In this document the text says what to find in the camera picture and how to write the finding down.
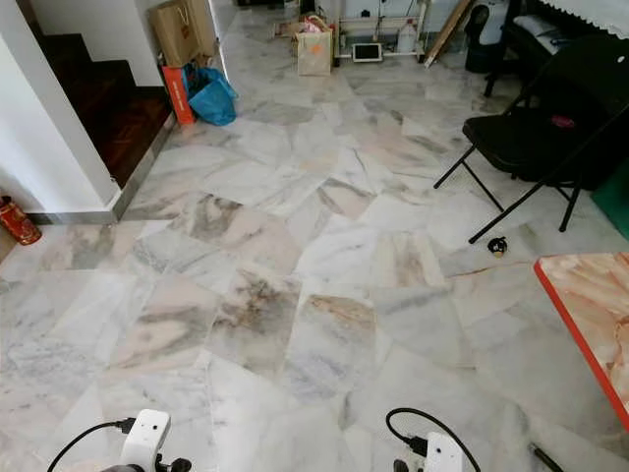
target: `marble floor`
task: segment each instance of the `marble floor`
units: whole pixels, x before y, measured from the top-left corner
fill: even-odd
[[[541,255],[629,250],[588,196],[568,232],[544,190],[487,238],[463,172],[472,115],[517,90],[450,56],[298,77],[281,11],[217,0],[239,118],[176,129],[124,221],[47,226],[0,265],[0,470],[44,470],[92,424],[156,408],[195,471],[387,471],[415,464],[384,415],[421,408],[484,471],[629,470],[629,435],[547,299]],[[471,158],[505,202],[527,186]],[[414,418],[402,431],[432,427]],[[115,430],[59,470],[115,463]]]

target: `fire extinguisher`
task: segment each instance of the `fire extinguisher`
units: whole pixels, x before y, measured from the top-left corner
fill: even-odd
[[[11,197],[2,197],[0,201],[0,223],[23,246],[34,243],[41,237],[41,231],[17,206]]]

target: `marble tabletop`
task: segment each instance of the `marble tabletop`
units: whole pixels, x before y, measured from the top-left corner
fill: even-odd
[[[535,272],[629,430],[629,253],[540,258]]]

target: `black folding chair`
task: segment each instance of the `black folding chair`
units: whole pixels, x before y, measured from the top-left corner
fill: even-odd
[[[463,165],[500,210],[470,244],[544,185],[568,201],[559,226],[563,232],[581,190],[597,187],[629,153],[628,110],[629,40],[584,37],[553,56],[501,115],[468,119],[463,133],[472,146],[434,187]],[[475,149],[512,179],[536,184],[503,208],[466,162]]]

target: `blue plastic bag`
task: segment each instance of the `blue plastic bag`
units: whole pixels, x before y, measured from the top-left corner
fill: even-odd
[[[185,72],[183,76],[184,86],[188,92],[188,103],[202,120],[224,126],[236,119],[234,98],[238,97],[238,94],[220,71],[199,67],[194,71]]]

